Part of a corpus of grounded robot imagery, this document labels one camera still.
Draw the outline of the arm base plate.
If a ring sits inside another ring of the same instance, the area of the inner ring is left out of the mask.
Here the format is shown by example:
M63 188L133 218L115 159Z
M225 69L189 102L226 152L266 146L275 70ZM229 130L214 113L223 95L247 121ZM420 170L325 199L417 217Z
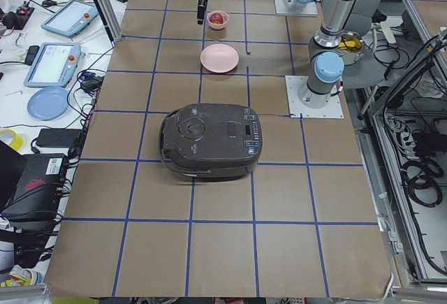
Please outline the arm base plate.
M274 0L277 15L316 17L316 0Z
M307 86L308 76L286 75L289 115L304 119L343 119L337 86L328 94L315 94Z

